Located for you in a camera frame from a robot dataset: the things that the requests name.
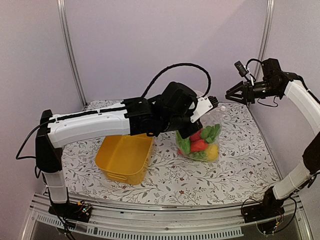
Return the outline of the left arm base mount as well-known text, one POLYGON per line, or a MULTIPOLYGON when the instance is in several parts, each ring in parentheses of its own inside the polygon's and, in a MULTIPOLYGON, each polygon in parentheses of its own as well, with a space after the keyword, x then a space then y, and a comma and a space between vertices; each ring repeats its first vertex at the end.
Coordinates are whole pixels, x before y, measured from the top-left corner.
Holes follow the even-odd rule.
POLYGON ((81 200, 77 203, 70 201, 67 201, 66 203, 52 202, 48 212, 62 219, 88 223, 91 218, 92 210, 93 206, 90 203, 85 203, 81 200))

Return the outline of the clear zip top bag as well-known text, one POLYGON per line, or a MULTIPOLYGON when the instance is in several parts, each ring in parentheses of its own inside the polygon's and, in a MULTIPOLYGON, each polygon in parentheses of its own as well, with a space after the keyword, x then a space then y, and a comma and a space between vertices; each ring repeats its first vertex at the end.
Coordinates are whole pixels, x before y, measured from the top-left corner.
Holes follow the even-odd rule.
POLYGON ((224 105, 209 111, 199 119, 202 128, 186 139, 183 139, 176 131, 177 154, 194 161, 216 161, 219 158, 219 137, 225 114, 224 105))

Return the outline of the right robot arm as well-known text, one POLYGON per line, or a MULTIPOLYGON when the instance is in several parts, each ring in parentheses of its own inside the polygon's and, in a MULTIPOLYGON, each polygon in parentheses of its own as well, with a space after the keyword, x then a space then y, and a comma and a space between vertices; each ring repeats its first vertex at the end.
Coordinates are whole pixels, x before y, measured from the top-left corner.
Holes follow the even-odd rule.
POLYGON ((240 61, 234 63, 244 80, 228 89, 225 98, 243 105, 269 97, 286 98, 304 119, 302 129, 310 130, 313 134, 297 166, 264 193, 258 213, 262 218, 269 218, 284 200, 304 187, 310 187, 320 175, 320 101, 307 87, 302 76, 283 71, 277 59, 268 58, 258 63, 262 70, 260 81, 252 76, 248 64, 240 61))

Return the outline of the yellow toy lemon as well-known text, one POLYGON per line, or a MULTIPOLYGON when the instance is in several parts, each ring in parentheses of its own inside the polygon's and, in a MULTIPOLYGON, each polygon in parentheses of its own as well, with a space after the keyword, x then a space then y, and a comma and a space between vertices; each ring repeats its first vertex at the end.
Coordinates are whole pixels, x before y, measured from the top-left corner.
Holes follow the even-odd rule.
POLYGON ((217 144, 210 144, 204 152, 207 162, 214 162, 219 158, 219 146, 217 144))

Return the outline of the yellow plastic basket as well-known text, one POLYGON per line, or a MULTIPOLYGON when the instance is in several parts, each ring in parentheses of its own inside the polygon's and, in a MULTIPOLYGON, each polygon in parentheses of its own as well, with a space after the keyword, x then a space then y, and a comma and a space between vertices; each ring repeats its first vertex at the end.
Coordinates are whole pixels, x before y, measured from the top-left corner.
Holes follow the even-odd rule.
POLYGON ((153 153, 154 138, 146 134, 106 136, 95 164, 112 181, 139 185, 144 180, 153 153))

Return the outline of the green toy grapes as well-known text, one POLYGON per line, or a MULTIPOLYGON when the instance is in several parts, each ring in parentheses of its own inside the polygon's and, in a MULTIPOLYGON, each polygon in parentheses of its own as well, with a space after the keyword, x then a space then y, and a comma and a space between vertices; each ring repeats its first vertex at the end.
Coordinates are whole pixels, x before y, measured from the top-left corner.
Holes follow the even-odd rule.
POLYGON ((188 158, 195 160, 195 161, 202 161, 202 162, 206 162, 208 160, 207 153, 204 150, 191 152, 188 155, 188 158))

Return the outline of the red toy apple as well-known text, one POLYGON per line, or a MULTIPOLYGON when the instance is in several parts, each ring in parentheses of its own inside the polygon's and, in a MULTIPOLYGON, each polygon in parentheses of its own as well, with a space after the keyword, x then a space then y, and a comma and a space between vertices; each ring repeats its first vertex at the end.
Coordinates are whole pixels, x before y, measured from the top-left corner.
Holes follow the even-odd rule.
POLYGON ((197 131, 195 134, 191 135, 191 136, 189 137, 189 140, 190 140, 191 142, 196 142, 196 141, 202 140, 201 132, 202 132, 202 129, 200 129, 199 131, 197 131))

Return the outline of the red toy tomato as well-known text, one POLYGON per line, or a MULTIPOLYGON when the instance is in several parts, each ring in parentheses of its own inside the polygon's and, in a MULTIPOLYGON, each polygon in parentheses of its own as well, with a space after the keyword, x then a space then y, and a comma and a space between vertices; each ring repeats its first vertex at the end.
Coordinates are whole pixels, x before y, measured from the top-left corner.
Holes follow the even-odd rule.
POLYGON ((204 139, 199 139, 197 141, 193 141, 190 143, 190 152, 195 153, 195 152, 201 152, 206 150, 208 147, 208 144, 205 142, 204 139))

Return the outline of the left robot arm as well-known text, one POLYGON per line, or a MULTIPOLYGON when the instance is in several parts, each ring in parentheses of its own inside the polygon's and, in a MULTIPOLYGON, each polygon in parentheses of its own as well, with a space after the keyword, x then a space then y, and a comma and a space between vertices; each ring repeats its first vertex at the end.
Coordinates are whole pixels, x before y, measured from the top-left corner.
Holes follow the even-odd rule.
POLYGON ((171 82, 164 92, 153 98, 129 98, 114 105, 90 111, 53 114, 42 113, 35 136, 35 159, 42 171, 55 209, 63 216, 74 213, 62 166, 65 145, 99 137, 135 136, 157 137, 161 133, 179 131, 182 138, 197 132, 200 118, 212 109, 208 97, 198 97, 186 85, 171 82))

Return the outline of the green toy lettuce leaf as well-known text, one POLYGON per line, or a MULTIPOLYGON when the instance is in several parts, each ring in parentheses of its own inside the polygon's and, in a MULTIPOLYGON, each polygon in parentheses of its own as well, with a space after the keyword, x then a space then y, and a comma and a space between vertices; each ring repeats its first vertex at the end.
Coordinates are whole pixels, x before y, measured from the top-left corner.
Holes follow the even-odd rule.
POLYGON ((208 125, 202 129, 201 137, 207 144, 213 144, 221 132, 221 125, 208 125))

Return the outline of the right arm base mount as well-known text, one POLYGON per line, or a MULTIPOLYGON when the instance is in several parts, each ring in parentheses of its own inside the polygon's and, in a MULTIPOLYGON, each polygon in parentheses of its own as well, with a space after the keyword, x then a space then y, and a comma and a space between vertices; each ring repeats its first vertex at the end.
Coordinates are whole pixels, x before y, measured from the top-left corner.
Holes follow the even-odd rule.
POLYGON ((274 196, 273 187, 270 187, 263 196, 262 202, 257 202, 253 198, 248 198, 241 205, 241 215, 245 223, 267 220, 269 218, 279 217, 279 220, 273 219, 268 222, 259 223, 258 230, 264 235, 272 235, 278 229, 283 214, 285 213, 284 200, 278 200, 274 196))

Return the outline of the green toy cucumber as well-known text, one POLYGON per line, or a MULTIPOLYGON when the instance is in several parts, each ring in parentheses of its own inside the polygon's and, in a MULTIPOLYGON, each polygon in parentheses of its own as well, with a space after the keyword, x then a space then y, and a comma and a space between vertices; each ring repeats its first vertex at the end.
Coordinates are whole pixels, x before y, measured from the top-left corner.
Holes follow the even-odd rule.
POLYGON ((176 143, 183 155, 189 155, 191 153, 191 141, 190 138, 182 138, 181 134, 176 131, 176 143))

